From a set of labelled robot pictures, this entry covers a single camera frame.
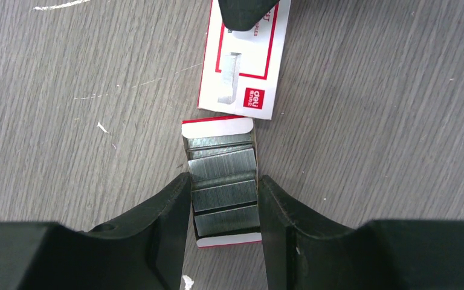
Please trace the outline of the box of staples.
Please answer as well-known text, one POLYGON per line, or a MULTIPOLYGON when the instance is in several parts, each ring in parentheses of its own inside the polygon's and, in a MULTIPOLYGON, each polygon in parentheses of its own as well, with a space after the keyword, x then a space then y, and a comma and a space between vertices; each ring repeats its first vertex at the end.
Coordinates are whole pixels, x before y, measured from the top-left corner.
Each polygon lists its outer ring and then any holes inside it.
POLYGON ((237 115, 184 120, 181 133, 197 247, 260 242, 254 120, 237 115))

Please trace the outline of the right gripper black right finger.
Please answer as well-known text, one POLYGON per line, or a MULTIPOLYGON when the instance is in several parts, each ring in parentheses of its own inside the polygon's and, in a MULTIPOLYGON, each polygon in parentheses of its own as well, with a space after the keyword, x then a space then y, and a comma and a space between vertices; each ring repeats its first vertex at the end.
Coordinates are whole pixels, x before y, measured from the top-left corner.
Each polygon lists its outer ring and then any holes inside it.
POLYGON ((269 289, 464 289, 464 221, 377 219, 353 229, 259 181, 269 289))

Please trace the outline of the staple box lid sleeve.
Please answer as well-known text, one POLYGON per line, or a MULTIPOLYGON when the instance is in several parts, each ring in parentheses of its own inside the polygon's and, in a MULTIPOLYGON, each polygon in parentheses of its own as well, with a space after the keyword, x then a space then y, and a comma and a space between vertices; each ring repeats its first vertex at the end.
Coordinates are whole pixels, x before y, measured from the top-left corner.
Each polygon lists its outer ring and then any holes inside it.
POLYGON ((272 118, 290 8, 280 1, 252 29, 233 31, 211 2, 199 109, 272 118))

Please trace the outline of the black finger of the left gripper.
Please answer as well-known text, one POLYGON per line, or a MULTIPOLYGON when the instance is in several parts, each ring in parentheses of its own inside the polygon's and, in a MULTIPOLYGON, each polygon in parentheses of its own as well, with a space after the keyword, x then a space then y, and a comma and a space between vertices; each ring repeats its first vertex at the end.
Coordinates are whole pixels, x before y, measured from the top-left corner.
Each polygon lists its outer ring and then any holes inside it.
POLYGON ((219 0, 222 22, 229 30, 248 31, 279 2, 279 0, 219 0))

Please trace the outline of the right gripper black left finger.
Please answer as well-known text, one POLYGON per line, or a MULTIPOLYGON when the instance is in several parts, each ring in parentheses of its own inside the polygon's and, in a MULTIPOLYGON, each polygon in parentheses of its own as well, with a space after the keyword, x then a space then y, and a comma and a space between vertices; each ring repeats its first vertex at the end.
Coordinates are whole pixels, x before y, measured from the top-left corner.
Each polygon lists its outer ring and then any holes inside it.
POLYGON ((0 222, 0 289, 178 289, 190 175, 91 231, 0 222))

